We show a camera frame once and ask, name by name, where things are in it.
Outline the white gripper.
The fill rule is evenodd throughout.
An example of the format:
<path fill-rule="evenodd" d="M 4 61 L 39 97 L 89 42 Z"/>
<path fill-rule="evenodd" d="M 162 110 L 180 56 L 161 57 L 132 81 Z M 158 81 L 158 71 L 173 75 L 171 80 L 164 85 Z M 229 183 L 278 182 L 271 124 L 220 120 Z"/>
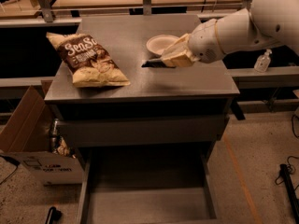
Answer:
<path fill-rule="evenodd" d="M 217 38 L 217 20 L 212 19 L 200 23 L 190 34 L 167 47 L 161 60 L 167 67 L 189 67 L 198 61 L 214 63 L 224 56 Z"/>

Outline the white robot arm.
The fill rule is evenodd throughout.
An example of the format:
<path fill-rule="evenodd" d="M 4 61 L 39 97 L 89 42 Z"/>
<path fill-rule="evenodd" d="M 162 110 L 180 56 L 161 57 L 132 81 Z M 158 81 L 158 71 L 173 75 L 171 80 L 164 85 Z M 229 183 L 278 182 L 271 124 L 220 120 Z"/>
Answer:
<path fill-rule="evenodd" d="M 249 8 L 199 24 L 168 47 L 162 61 L 168 67 L 186 67 L 280 46 L 299 54 L 299 0 L 252 0 Z"/>

